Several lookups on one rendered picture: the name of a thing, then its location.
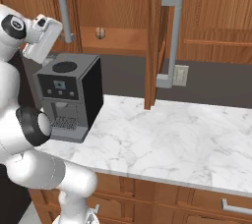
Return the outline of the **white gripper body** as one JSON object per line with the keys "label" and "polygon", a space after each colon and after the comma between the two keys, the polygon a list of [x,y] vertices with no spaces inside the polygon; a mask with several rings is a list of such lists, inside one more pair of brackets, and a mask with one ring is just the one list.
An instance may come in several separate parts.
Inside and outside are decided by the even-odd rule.
{"label": "white gripper body", "polygon": [[62,29],[63,25],[54,19],[35,18],[25,39],[24,57],[42,64]]}

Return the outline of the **closed wooden cabinet door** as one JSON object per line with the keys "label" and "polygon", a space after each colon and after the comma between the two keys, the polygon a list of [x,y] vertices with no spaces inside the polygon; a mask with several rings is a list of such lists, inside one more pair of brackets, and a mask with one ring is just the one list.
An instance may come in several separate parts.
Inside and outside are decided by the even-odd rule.
{"label": "closed wooden cabinet door", "polygon": [[177,58],[252,65],[252,0],[183,0]]}

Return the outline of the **grey black coffee machine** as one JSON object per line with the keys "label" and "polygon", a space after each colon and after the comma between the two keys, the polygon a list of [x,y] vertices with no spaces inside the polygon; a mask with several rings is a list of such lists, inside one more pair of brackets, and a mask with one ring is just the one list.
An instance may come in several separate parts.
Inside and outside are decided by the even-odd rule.
{"label": "grey black coffee machine", "polygon": [[61,53],[33,79],[51,138],[82,143],[103,105],[100,57]]}

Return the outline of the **wooden drawer front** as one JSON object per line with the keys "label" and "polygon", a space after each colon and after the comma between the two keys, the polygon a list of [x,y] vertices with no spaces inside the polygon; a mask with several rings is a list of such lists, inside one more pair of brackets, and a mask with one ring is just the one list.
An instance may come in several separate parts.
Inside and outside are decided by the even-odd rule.
{"label": "wooden drawer front", "polygon": [[199,216],[203,219],[227,221],[230,224],[252,224],[252,215],[225,211],[221,200],[225,198],[228,205],[252,209],[252,198],[215,193],[199,189],[180,187],[177,206],[188,216]]}
{"label": "wooden drawer front", "polygon": [[98,173],[90,207],[100,205],[100,224],[171,224],[178,187]]}

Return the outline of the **open wooden wall cabinet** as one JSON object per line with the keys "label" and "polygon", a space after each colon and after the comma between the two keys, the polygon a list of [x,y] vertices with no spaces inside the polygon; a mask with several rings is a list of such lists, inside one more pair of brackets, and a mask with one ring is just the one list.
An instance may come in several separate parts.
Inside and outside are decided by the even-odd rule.
{"label": "open wooden wall cabinet", "polygon": [[[77,0],[83,50],[143,56],[147,51],[149,0]],[[95,37],[105,28],[105,38]]]}

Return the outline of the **white wall outlet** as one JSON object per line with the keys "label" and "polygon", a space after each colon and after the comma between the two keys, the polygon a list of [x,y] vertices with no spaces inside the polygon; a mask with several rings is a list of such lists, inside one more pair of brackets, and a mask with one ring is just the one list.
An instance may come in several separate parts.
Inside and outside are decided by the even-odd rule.
{"label": "white wall outlet", "polygon": [[188,66],[176,65],[174,69],[173,84],[177,86],[186,86],[188,71]]}

